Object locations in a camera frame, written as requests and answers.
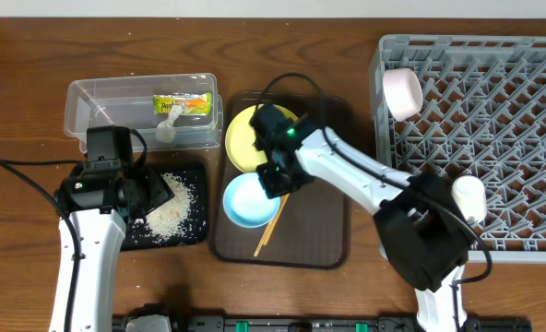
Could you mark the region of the yellow plate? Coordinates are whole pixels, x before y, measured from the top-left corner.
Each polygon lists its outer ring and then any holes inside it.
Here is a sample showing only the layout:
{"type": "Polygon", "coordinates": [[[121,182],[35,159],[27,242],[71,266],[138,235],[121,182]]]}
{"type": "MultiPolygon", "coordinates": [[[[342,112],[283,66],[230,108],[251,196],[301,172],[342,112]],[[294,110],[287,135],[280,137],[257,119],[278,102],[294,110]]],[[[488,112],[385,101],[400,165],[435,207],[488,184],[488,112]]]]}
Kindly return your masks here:
{"type": "Polygon", "coordinates": [[[232,118],[225,135],[227,156],[241,172],[254,172],[257,166],[267,162],[265,152],[255,147],[255,130],[249,124],[254,113],[255,106],[240,111],[232,118]]]}

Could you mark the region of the pile of rice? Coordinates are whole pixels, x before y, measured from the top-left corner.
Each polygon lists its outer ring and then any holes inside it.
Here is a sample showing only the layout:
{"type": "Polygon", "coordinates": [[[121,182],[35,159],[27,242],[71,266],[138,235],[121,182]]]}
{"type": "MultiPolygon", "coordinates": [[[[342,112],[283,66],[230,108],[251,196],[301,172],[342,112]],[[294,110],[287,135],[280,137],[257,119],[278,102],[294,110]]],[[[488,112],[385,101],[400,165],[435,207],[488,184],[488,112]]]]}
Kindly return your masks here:
{"type": "Polygon", "coordinates": [[[175,235],[183,235],[183,223],[189,219],[191,206],[196,202],[196,187],[185,184],[182,176],[167,172],[162,178],[171,188],[174,198],[149,213],[146,219],[135,221],[136,226],[149,231],[154,243],[166,243],[175,235]]]}

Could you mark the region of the white tissue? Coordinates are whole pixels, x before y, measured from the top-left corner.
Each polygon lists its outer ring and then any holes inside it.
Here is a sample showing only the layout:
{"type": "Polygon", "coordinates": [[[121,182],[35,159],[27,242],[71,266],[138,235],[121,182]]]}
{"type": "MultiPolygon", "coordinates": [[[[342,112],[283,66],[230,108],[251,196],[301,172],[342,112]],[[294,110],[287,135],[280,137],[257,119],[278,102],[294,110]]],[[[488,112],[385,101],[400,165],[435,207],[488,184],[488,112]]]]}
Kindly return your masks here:
{"type": "Polygon", "coordinates": [[[176,129],[174,127],[174,122],[180,117],[184,112],[184,106],[181,104],[174,104],[167,116],[167,118],[161,121],[155,132],[155,137],[158,141],[162,143],[171,143],[174,141],[176,136],[176,129]]]}

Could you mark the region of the blue bowl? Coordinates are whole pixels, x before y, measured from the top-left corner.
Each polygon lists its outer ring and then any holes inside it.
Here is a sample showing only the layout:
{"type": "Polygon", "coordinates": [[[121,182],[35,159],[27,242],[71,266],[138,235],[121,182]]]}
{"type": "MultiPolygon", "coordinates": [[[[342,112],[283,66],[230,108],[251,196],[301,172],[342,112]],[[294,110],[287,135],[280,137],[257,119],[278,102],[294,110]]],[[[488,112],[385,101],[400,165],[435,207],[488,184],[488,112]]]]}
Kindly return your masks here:
{"type": "Polygon", "coordinates": [[[279,197],[268,198],[255,172],[243,173],[226,186],[222,198],[228,219],[242,228],[268,224],[279,211],[279,197]]]}

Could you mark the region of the green snack wrapper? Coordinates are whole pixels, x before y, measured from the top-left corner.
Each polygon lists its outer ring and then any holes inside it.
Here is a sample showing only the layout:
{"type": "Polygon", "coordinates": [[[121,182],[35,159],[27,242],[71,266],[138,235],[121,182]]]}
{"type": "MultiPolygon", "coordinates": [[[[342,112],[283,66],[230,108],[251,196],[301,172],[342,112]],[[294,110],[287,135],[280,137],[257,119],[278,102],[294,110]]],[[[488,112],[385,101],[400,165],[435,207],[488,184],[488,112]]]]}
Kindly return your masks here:
{"type": "Polygon", "coordinates": [[[202,94],[154,95],[152,102],[155,114],[168,114],[176,106],[180,106],[184,115],[206,116],[211,112],[213,96],[209,92],[202,94]]]}

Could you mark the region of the pink white bowl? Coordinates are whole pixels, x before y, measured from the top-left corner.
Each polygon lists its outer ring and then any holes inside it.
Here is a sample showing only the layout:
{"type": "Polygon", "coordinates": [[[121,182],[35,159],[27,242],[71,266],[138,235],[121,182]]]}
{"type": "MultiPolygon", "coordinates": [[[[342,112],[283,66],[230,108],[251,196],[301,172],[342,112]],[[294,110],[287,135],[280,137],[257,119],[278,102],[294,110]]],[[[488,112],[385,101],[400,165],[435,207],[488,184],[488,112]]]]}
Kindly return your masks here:
{"type": "Polygon", "coordinates": [[[387,108],[396,121],[402,122],[421,111],[421,84],[412,70],[386,70],[382,83],[387,108]]]}

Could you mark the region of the small white green cup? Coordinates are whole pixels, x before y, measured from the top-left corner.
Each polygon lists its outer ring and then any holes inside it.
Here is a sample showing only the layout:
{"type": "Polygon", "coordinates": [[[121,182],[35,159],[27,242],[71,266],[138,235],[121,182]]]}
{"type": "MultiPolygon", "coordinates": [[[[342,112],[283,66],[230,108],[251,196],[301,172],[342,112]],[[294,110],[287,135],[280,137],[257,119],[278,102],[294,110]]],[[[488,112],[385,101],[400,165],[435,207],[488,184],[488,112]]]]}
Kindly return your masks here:
{"type": "Polygon", "coordinates": [[[466,221],[483,221],[487,216],[486,190],[482,181],[463,175],[453,182],[451,195],[466,221]]]}

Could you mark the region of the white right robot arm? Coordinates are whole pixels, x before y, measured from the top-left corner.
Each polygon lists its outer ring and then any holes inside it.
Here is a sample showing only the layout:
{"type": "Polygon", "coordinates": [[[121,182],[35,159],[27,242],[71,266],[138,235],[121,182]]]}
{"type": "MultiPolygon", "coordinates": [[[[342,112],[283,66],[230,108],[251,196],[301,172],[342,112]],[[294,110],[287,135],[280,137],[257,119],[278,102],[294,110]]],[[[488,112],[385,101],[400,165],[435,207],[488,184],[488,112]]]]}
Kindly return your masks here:
{"type": "Polygon", "coordinates": [[[425,331],[458,331],[468,317],[461,286],[473,221],[486,217],[486,193],[475,176],[454,182],[430,173],[411,175],[385,166],[343,141],[333,129],[276,109],[249,121],[266,160],[256,168],[270,198],[323,180],[374,217],[386,258],[415,290],[417,322],[425,331]]]}

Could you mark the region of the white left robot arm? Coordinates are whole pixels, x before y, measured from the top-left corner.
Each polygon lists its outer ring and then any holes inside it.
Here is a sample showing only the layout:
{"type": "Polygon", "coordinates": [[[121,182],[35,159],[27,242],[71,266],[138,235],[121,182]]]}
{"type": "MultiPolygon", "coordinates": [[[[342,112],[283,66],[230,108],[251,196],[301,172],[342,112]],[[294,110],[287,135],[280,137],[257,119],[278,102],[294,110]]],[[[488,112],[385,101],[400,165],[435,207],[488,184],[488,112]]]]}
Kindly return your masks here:
{"type": "Polygon", "coordinates": [[[51,331],[110,331],[118,255],[127,226],[173,198],[156,168],[94,171],[56,191],[61,258],[51,331]]]}

